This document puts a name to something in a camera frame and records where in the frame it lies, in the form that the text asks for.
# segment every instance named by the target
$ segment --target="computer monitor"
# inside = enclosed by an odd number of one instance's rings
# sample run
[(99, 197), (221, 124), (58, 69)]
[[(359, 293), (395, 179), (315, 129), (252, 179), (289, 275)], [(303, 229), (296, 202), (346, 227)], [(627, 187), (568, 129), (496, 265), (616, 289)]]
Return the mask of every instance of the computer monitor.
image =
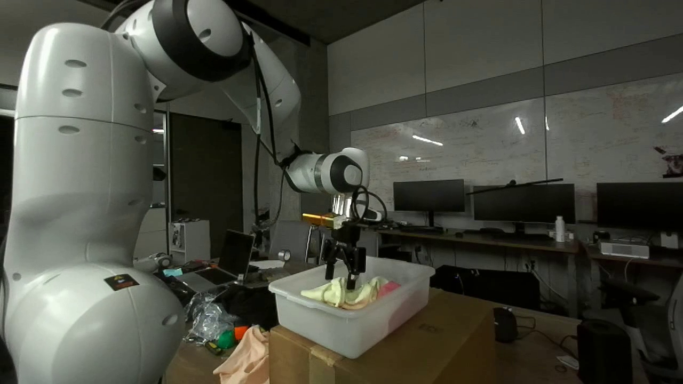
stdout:
[(253, 251), (253, 238), (240, 230), (224, 230), (217, 266), (228, 273), (246, 273)]
[(598, 227), (683, 229), (683, 184), (598, 184)]
[(466, 211), (463, 179), (395, 182), (395, 211), (427, 211), (433, 227), (435, 211)]
[(475, 186), (471, 191), (474, 220), (502, 222), (576, 222), (575, 184), (553, 186)]

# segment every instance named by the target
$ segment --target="robot end effector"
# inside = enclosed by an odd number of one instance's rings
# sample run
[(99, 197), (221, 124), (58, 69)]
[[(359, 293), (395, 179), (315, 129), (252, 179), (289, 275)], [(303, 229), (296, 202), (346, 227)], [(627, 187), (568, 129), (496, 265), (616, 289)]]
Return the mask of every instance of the robot end effector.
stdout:
[(299, 192), (334, 195), (334, 234), (325, 243), (325, 280), (334, 280), (337, 258), (347, 268), (346, 289), (354, 290), (364, 272), (364, 247), (357, 247), (360, 229), (357, 197), (368, 186), (368, 155), (362, 150), (343, 147), (339, 154), (295, 154), (283, 162), (291, 186)]

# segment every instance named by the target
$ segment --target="plastic storage bin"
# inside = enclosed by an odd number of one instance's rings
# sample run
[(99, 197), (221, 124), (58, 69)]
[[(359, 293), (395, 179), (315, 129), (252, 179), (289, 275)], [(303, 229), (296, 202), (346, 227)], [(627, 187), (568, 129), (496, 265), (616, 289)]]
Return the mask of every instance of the plastic storage bin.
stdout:
[[(346, 275), (343, 263), (337, 263), (336, 277)], [(364, 283), (376, 275), (396, 282), (400, 289), (359, 311), (302, 297), (302, 290), (325, 283), (325, 266), (271, 282), (268, 290), (276, 294), (279, 325), (342, 357), (360, 357), (427, 306), (433, 268), (370, 256), (368, 272), (360, 273), (359, 282)]]

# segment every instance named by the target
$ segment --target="office chair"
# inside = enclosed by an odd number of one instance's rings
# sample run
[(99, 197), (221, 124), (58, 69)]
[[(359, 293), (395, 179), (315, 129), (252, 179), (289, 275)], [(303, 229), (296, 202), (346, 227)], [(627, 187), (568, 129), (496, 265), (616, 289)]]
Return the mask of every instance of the office chair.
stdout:
[(637, 344), (648, 383), (683, 383), (683, 275), (665, 306), (622, 308), (642, 345)]
[(541, 309), (541, 282), (533, 273), (442, 265), (431, 277), (431, 286), (503, 306)]

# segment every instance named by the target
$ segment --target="table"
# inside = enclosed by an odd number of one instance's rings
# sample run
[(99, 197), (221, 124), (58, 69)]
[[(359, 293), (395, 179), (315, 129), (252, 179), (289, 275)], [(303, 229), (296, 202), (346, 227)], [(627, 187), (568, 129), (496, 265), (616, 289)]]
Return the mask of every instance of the table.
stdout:
[[(563, 370), (557, 357), (565, 357), (557, 344), (568, 337), (576, 336), (579, 321), (563, 318), (531, 309), (513, 308), (521, 332), (525, 326), (535, 322), (535, 330), (516, 339), (515, 344), (496, 344), (496, 375), (502, 384), (535, 384), (535, 383), (580, 383), (579, 374), (572, 370)], [(565, 339), (563, 344), (568, 351), (576, 353), (576, 341)], [(171, 367), (164, 375), (164, 384), (183, 384), (183, 383), (217, 383), (217, 375), (212, 372), (224, 361), (227, 357), (214, 357), (201, 345), (182, 344), (177, 354), (171, 361)], [(647, 383), (638, 358), (633, 357), (633, 383)]]
[(624, 258), (624, 256), (604, 256), (598, 246), (586, 246), (586, 256), (591, 260), (591, 283), (595, 286), (591, 293), (591, 308), (602, 308), (599, 286), (599, 266), (622, 268), (627, 280), (627, 273), (633, 268), (654, 272), (654, 273), (683, 273), (683, 258), (681, 256), (661, 256), (650, 251), (650, 258)]
[(401, 230), (377, 230), (390, 242), (438, 242), (470, 247), (502, 247), (518, 251), (535, 251), (549, 258), (561, 258), (565, 263), (570, 280), (565, 282), (565, 297), (570, 303), (570, 316), (579, 316), (579, 294), (576, 294), (576, 258), (583, 256), (583, 246), (579, 242), (555, 243), (553, 239), (515, 239), (515, 238), (487, 238), (487, 234), (438, 234), (438, 233), (401, 233)]

